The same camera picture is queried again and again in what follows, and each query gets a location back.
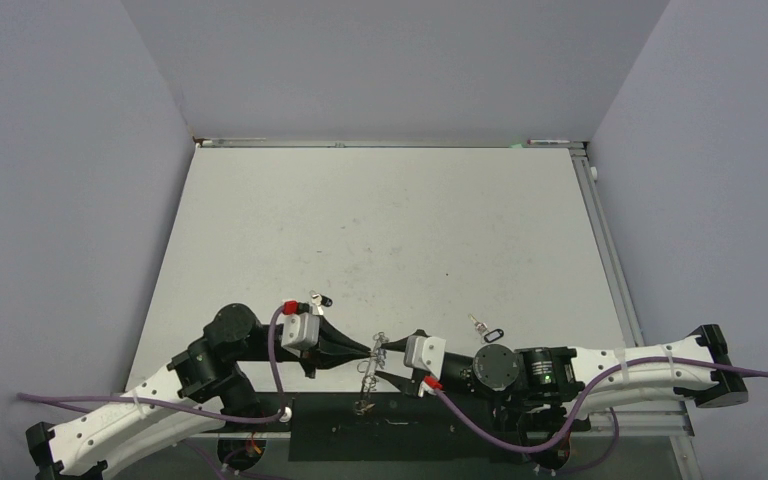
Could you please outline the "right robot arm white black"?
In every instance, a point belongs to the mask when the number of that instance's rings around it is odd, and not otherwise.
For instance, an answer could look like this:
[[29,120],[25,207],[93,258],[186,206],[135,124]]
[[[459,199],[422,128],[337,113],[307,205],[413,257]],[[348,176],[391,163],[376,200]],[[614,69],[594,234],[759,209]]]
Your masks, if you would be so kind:
[[691,401],[699,408],[744,404],[744,376],[731,366],[721,328],[708,324],[679,341],[644,347],[512,350],[489,344],[473,356],[444,351],[408,378],[384,371],[375,376],[419,397],[421,382],[433,375],[448,394],[525,411],[533,425],[549,428],[573,402],[582,404],[581,412],[662,400]]

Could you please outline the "large perforated metal keyring disc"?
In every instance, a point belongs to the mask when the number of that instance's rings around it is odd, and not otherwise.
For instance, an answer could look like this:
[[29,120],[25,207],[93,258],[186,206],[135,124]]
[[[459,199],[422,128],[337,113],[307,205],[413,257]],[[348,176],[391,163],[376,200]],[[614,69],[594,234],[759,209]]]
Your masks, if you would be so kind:
[[386,365],[387,353],[384,345],[389,338],[384,332],[379,331],[373,336],[374,345],[369,357],[358,365],[358,372],[362,373],[359,398],[353,404],[355,415],[364,416],[373,406],[372,394],[376,389],[378,378],[376,373],[383,370]]

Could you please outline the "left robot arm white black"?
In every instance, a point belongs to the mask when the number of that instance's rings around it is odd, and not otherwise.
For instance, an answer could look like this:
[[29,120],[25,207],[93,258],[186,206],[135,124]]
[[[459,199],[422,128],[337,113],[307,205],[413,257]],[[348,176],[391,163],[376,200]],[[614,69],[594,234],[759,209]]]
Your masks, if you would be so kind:
[[101,479],[177,443],[203,427],[176,413],[212,420],[234,430],[285,422],[289,401],[278,370],[296,362],[308,378],[363,359],[369,347],[336,329],[314,305],[288,301],[263,324],[246,305],[222,307],[195,341],[153,375],[118,396],[19,399],[63,407],[94,403],[96,409],[60,424],[40,422],[26,431],[39,479]]

